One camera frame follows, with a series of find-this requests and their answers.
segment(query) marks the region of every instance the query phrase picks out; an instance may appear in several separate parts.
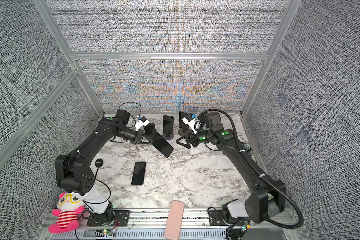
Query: gray fabric wall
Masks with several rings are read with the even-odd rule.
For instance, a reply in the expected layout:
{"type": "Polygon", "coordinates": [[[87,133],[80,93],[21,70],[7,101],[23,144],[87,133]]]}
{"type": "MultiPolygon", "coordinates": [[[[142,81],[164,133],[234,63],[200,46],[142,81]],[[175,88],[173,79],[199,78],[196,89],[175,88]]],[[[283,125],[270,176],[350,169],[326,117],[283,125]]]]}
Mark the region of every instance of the gray fabric wall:
{"type": "MultiPolygon", "coordinates": [[[[143,111],[239,112],[259,60],[79,60],[106,112],[134,101],[143,111]]],[[[133,104],[125,106],[138,111],[133,104]]]]}
{"type": "Polygon", "coordinates": [[[72,51],[268,52],[289,0],[47,0],[72,51]]]}
{"type": "MultiPolygon", "coordinates": [[[[70,67],[31,0],[0,0],[0,148],[70,67]]],[[[36,239],[61,189],[54,160],[77,147],[98,116],[77,79],[0,170],[0,239],[36,239]]]]}
{"type": "Polygon", "coordinates": [[[31,0],[0,0],[0,148],[70,69],[31,0]]]}
{"type": "Polygon", "coordinates": [[[98,118],[73,79],[0,170],[0,239],[37,238],[62,192],[55,158],[77,147],[93,131],[88,121],[98,118]]]}
{"type": "Polygon", "coordinates": [[[360,239],[360,0],[302,1],[246,118],[300,238],[360,239]]]}
{"type": "MultiPolygon", "coordinates": [[[[73,52],[267,53],[289,0],[46,0],[73,52]]],[[[80,60],[106,112],[240,111],[261,61],[80,60]]]]}

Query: pink smartphone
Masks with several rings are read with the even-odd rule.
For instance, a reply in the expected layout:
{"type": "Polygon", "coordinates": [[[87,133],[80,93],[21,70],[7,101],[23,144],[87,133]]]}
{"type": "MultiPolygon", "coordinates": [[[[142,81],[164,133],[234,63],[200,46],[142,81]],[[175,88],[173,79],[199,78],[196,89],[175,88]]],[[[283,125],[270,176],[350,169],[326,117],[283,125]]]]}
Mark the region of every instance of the pink smartphone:
{"type": "Polygon", "coordinates": [[[170,240],[178,240],[180,237],[181,221],[183,220],[184,204],[179,201],[172,201],[169,209],[167,225],[165,226],[164,237],[170,240]]]}

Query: stuffed toy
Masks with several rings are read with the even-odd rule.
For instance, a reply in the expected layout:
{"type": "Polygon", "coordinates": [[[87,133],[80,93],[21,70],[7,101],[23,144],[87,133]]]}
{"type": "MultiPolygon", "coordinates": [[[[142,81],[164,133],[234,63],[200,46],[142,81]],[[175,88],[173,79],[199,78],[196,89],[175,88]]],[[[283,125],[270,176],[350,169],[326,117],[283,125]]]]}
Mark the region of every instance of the stuffed toy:
{"type": "Polygon", "coordinates": [[[58,216],[57,223],[49,226],[50,233],[70,232],[79,227],[77,215],[84,211],[84,203],[70,193],[59,195],[58,209],[53,209],[52,214],[58,216]]]}

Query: marble tabletop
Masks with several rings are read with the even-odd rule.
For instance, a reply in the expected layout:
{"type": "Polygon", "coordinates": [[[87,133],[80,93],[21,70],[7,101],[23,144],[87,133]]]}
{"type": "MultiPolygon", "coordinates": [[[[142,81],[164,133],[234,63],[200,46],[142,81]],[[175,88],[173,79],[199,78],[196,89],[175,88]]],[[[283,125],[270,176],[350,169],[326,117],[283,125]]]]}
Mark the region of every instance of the marble tabletop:
{"type": "MultiPolygon", "coordinates": [[[[175,137],[168,141],[174,148],[166,158],[151,144],[107,142],[92,161],[101,158],[104,165],[97,178],[111,188],[110,201],[114,208],[168,208],[173,200],[185,207],[221,207],[222,204],[250,195],[248,187],[232,162],[220,151],[211,151],[199,144],[187,149],[176,144],[179,138],[178,114],[142,114],[154,122],[157,132],[162,134],[163,115],[174,117],[175,137]],[[135,162],[145,161],[144,184],[132,186],[135,162]]],[[[239,114],[231,114],[241,141],[248,142],[239,114]]],[[[221,116],[225,129],[231,128],[228,118],[221,116]]],[[[108,197],[108,189],[99,182],[97,188],[108,197]]]]}

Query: wire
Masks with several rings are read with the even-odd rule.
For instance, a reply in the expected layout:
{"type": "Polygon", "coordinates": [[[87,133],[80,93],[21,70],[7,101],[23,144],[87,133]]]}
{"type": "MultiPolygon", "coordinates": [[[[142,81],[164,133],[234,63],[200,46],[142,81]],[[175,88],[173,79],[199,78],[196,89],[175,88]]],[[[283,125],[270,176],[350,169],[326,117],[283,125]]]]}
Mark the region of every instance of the wire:
{"type": "MultiPolygon", "coordinates": [[[[83,216],[83,214],[84,214],[86,211],[89,211],[89,210],[88,210],[88,209],[87,209],[87,210],[84,210],[84,211],[81,213],[80,217],[77,219],[78,221],[80,220],[80,218],[83,216]]],[[[80,240],[80,239],[77,237],[76,229],[75,229],[75,236],[76,236],[77,240],[80,240]]]]}
{"type": "Polygon", "coordinates": [[[116,220],[116,225],[111,229],[111,231],[114,230],[115,228],[116,228],[116,231],[117,231],[117,228],[118,228],[117,225],[118,225],[119,220],[117,219],[117,217],[115,217],[115,220],[116,220]]]}
{"type": "Polygon", "coordinates": [[[113,139],[110,140],[110,142],[117,142],[117,143],[124,143],[124,142],[127,142],[127,141],[124,141],[124,142],[118,142],[118,141],[114,141],[116,137],[114,137],[113,139]]]}
{"type": "Polygon", "coordinates": [[[93,124],[92,124],[91,122],[99,122],[99,121],[97,121],[97,120],[90,120],[90,121],[89,121],[89,124],[91,124],[91,126],[93,127],[93,129],[96,129],[95,126],[93,126],[93,124]]]}
{"type": "Polygon", "coordinates": [[[299,207],[295,204],[295,202],[289,198],[288,195],[286,195],[285,193],[283,193],[281,190],[279,190],[271,181],[265,179],[265,178],[261,178],[264,180],[264,182],[266,182],[267,184],[269,184],[274,190],[276,190],[277,192],[279,192],[281,195],[283,195],[283,197],[285,197],[285,199],[292,205],[292,207],[295,209],[296,213],[299,216],[299,220],[297,223],[293,224],[293,225],[285,225],[279,222],[275,222],[271,219],[267,219],[266,221],[269,223],[272,223],[273,225],[276,225],[278,227],[282,227],[282,228],[287,228],[287,229],[296,229],[302,226],[302,223],[304,222],[304,218],[302,216],[301,210],[299,209],[299,207]]]}
{"type": "Polygon", "coordinates": [[[204,145],[209,149],[209,150],[212,150],[212,151],[219,151],[218,149],[211,149],[210,147],[208,147],[208,145],[206,144],[206,142],[204,143],[204,145]]]}
{"type": "MultiPolygon", "coordinates": [[[[231,125],[232,125],[232,130],[233,130],[233,135],[235,137],[235,140],[236,140],[236,146],[238,149],[241,149],[241,142],[239,140],[239,138],[237,137],[237,131],[236,131],[236,127],[235,127],[235,123],[233,122],[231,116],[224,112],[223,110],[220,110],[220,109],[216,109],[216,108],[211,108],[211,109],[207,109],[207,110],[204,110],[201,114],[203,113],[206,113],[208,111],[216,111],[216,112],[219,112],[219,113],[222,113],[224,114],[228,119],[229,121],[231,122],[231,125]]],[[[259,172],[257,169],[255,168],[252,168],[258,175],[259,177],[263,174],[262,172],[259,172]]],[[[278,227],[282,227],[282,228],[287,228],[287,229],[296,229],[296,228],[299,228],[301,227],[301,225],[303,224],[304,222],[304,218],[302,216],[302,213],[301,213],[301,210],[299,209],[299,207],[295,204],[295,202],[290,199],[288,197],[288,195],[286,195],[285,193],[283,193],[281,190],[279,190],[273,183],[271,183],[269,180],[265,179],[265,178],[261,178],[263,179],[267,184],[269,184],[273,189],[275,189],[278,193],[280,193],[281,195],[283,195],[285,197],[285,199],[293,206],[293,208],[295,209],[296,213],[298,214],[298,217],[299,217],[299,220],[297,223],[293,224],[293,225],[285,225],[285,224],[282,224],[282,223],[279,223],[279,222],[275,222],[271,219],[268,219],[267,221],[269,223],[272,223],[278,227]]]]}
{"type": "Polygon", "coordinates": [[[80,174],[80,173],[78,173],[78,172],[75,172],[74,170],[73,170],[73,168],[71,167],[71,161],[72,161],[72,159],[78,154],[79,152],[77,152],[74,156],[72,156],[71,157],[71,159],[69,160],[69,162],[68,162],[68,168],[69,168],[69,170],[71,170],[73,173],[76,173],[76,174],[78,174],[78,175],[80,175],[80,176],[83,176],[83,177],[87,177],[87,178],[90,178],[90,179],[94,179],[94,180],[96,180],[96,181],[99,181],[99,182],[101,182],[102,184],[104,184],[106,187],[107,187],[107,189],[109,190],[109,196],[108,196],[108,198],[105,200],[105,201],[103,201],[103,202],[99,202],[99,203],[94,203],[94,202],[87,202],[87,201],[85,201],[85,200],[83,200],[83,202],[84,203],[88,203],[88,204],[102,204],[102,203],[105,203],[106,201],[108,201],[109,199],[110,199],[110,195],[111,195],[111,191],[110,191],[110,188],[109,188],[109,186],[107,185],[107,184],[105,184],[103,181],[100,181],[100,180],[98,180],[98,179],[96,179],[96,178],[93,178],[93,177],[88,177],[88,176],[85,176],[85,175],[82,175],[82,174],[80,174]]]}
{"type": "Polygon", "coordinates": [[[228,233],[232,230],[232,228],[234,227],[234,226],[236,226],[241,220],[243,220],[244,219],[244,217],[241,217],[241,218],[239,218],[239,220],[237,220],[237,222],[235,222],[234,224],[232,224],[229,228],[228,228],[228,230],[227,230],[227,233],[226,233],[226,235],[225,235],[225,238],[227,239],[227,240],[229,240],[228,239],[228,233]]]}
{"type": "MultiPolygon", "coordinates": [[[[126,104],[126,103],[134,103],[134,104],[139,105],[139,106],[140,106],[139,117],[140,117],[140,115],[141,115],[141,105],[140,105],[139,103],[135,103],[135,102],[125,102],[125,103],[122,103],[117,109],[119,110],[120,107],[123,106],[123,105],[126,104]]],[[[130,127],[134,127],[134,126],[136,125],[136,123],[137,123],[136,118],[134,118],[134,121],[135,121],[135,124],[132,124],[132,126],[130,126],[130,127]]]]}
{"type": "Polygon", "coordinates": [[[195,129],[196,132],[198,132],[200,130],[200,128],[197,127],[198,125],[201,127],[201,124],[199,124],[199,123],[200,123],[199,117],[196,116],[195,124],[193,125],[193,128],[195,129]]]}
{"type": "Polygon", "coordinates": [[[99,181],[99,182],[101,182],[102,184],[104,184],[104,185],[107,187],[107,189],[109,190],[109,196],[108,196],[108,198],[107,198],[106,200],[102,201],[102,202],[87,202],[86,200],[83,200],[83,202],[88,203],[88,204],[102,204],[102,203],[105,203],[106,201],[108,201],[108,200],[110,199],[110,196],[111,196],[110,188],[109,188],[108,185],[105,184],[103,181],[98,180],[98,179],[93,178],[93,177],[88,177],[88,176],[82,175],[82,174],[77,173],[77,172],[75,172],[75,171],[73,171],[73,170],[72,170],[72,172],[74,172],[74,173],[76,173],[76,174],[78,174],[78,175],[80,175],[80,176],[87,177],[87,178],[90,178],[90,179],[99,181]]]}

